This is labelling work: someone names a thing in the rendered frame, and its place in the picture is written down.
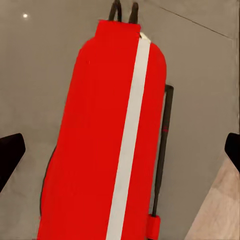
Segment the radio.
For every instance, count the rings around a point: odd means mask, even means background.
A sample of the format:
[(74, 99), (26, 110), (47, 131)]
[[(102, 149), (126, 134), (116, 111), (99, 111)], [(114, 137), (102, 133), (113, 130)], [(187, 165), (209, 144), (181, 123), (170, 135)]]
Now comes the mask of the radio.
[(78, 54), (41, 187), (37, 240), (158, 240), (174, 87), (160, 48), (141, 38), (138, 8), (135, 1), (122, 22), (115, 0)]

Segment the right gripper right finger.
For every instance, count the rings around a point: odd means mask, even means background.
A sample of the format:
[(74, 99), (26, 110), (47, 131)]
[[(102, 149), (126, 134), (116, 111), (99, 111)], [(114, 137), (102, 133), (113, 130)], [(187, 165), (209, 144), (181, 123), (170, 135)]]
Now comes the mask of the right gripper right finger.
[(229, 133), (225, 142), (224, 150), (235, 168), (240, 172), (240, 135)]

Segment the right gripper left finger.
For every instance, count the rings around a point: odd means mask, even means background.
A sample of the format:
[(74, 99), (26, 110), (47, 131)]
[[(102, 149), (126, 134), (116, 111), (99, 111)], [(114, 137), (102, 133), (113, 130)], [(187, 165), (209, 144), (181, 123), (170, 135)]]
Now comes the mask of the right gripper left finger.
[(0, 192), (26, 152), (21, 133), (0, 138)]

